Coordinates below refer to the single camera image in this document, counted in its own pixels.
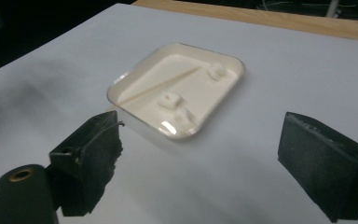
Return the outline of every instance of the white table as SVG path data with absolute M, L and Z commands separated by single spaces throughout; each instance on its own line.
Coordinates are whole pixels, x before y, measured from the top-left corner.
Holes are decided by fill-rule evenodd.
M 243 82 L 190 141 L 121 129 L 124 151 L 100 203 L 60 222 L 330 223 L 277 150 L 286 111 L 358 142 L 358 41 L 142 7 L 110 7 L 0 69 L 0 176 L 47 166 L 53 148 L 109 107 L 117 77 L 174 42 L 241 59 Z

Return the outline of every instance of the white tray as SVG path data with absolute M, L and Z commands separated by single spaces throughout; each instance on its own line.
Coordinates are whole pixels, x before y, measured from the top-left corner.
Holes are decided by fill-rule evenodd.
M 109 101 L 173 138 L 196 133 L 244 74 L 233 57 L 183 44 L 161 47 L 109 88 Z

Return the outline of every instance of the tabletop surface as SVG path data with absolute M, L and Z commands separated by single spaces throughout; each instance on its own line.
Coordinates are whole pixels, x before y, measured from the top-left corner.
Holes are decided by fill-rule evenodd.
M 133 4 L 140 7 L 151 7 L 231 21 L 244 21 L 320 35 L 358 39 L 358 21 L 303 16 L 247 8 L 204 5 L 173 0 L 138 0 Z
M 110 106 L 108 87 L 171 43 L 234 56 L 246 74 L 188 141 L 122 128 L 103 198 L 85 217 L 58 212 L 60 222 L 330 223 L 277 151 L 287 111 L 358 142 L 358 40 L 145 7 L 110 7 L 0 69 L 0 176 L 49 165 L 53 148 Z

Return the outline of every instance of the black object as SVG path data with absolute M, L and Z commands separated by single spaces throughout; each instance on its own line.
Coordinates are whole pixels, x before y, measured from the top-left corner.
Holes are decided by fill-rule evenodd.
M 288 112 L 278 155 L 332 222 L 358 219 L 358 143 L 316 119 Z
M 84 216 L 100 201 L 122 146 L 117 112 L 95 116 L 50 152 L 51 165 L 25 165 L 0 178 L 0 224 L 58 223 Z

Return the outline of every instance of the wooden edge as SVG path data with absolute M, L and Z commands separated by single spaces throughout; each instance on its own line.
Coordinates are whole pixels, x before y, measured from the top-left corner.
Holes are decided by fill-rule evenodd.
M 358 21 L 303 16 L 247 8 L 221 7 L 172 0 L 138 0 L 134 2 L 133 5 L 358 40 Z

